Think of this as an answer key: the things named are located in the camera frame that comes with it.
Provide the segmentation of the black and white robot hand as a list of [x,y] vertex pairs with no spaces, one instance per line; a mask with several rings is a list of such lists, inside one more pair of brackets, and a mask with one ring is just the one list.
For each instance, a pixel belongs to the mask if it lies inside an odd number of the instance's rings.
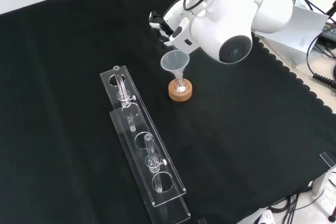
[[191,35],[190,20],[187,17],[183,17],[173,29],[162,16],[152,11],[149,15],[149,25],[157,31],[159,41],[166,47],[175,47],[187,55],[199,48],[199,44]]

